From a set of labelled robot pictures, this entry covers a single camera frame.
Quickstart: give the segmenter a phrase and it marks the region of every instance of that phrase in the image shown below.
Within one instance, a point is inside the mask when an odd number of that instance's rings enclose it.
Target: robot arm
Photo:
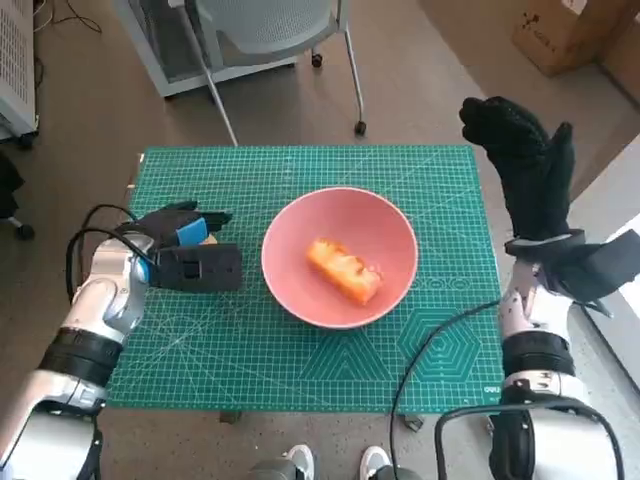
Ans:
[[[574,302],[608,313],[599,299],[640,273],[640,237],[586,244],[569,228],[571,125],[550,138],[531,112],[501,97],[466,99],[460,118],[463,136],[500,176],[514,234],[505,245],[516,261],[500,303],[505,380],[491,417],[491,472],[496,480],[624,478],[615,435],[576,376],[567,321]]]
[[[142,319],[147,288],[239,287],[237,248],[200,245],[230,217],[194,209],[194,203],[170,205],[119,227],[153,265],[116,238],[97,248],[55,339],[0,423],[0,478],[98,477],[102,435],[96,418],[127,337]],[[225,268],[216,268],[220,264]],[[214,278],[213,270],[224,273]]]

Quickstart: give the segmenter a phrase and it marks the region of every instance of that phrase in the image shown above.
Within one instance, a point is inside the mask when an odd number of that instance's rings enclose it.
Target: pink bowl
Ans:
[[[317,238],[343,244],[383,284],[360,306],[325,280],[306,258]],[[418,244],[407,218],[379,195],[335,187],[308,193],[280,211],[262,244],[262,272],[280,304],[305,322],[326,328],[354,328],[374,322],[407,294],[416,275]]]

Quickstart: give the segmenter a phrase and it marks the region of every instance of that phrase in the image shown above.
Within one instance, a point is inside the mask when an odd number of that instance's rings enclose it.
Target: green cutting mat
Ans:
[[[391,200],[420,245],[413,288],[389,315],[327,331],[286,313],[260,269],[263,235],[287,203],[351,185]],[[144,214],[198,200],[229,210],[219,240],[243,252],[244,287],[193,295],[151,290],[145,317],[111,380],[111,405],[139,408],[387,412],[427,332],[499,296],[472,150],[463,146],[154,148],[131,207]],[[497,401],[495,311],[444,333],[419,365],[400,410],[441,412]]]

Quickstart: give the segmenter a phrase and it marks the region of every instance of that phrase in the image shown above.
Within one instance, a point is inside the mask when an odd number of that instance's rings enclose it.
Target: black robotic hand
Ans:
[[[209,233],[231,221],[225,212],[200,212],[198,203],[167,205],[117,228],[154,240],[149,283],[187,292],[237,290],[242,283],[242,255],[235,244],[202,244]]]
[[[575,163],[572,126],[550,139],[528,110],[502,97],[467,98],[462,135],[496,167],[515,238],[546,240],[569,232],[569,184]]]
[[[640,236],[630,230],[604,244],[585,244],[570,229],[569,185],[575,156],[572,126],[549,138],[527,109],[502,97],[467,98],[460,110],[465,139],[496,167],[514,239],[506,252],[542,266],[547,287],[580,302],[609,295],[640,273]]]
[[[209,232],[217,232],[231,221],[225,212],[196,211],[198,202],[169,204],[139,220],[118,227],[121,233],[138,232],[155,240],[154,248],[199,244]]]

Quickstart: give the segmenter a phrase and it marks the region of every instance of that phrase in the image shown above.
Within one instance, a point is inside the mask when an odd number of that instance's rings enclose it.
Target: shoe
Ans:
[[[360,461],[360,480],[369,480],[378,470],[391,465],[389,455],[380,447],[369,447]]]
[[[304,480],[313,480],[315,466],[313,463],[313,453],[306,445],[296,445],[289,452],[285,453],[285,458],[291,460],[296,468],[304,474]]]

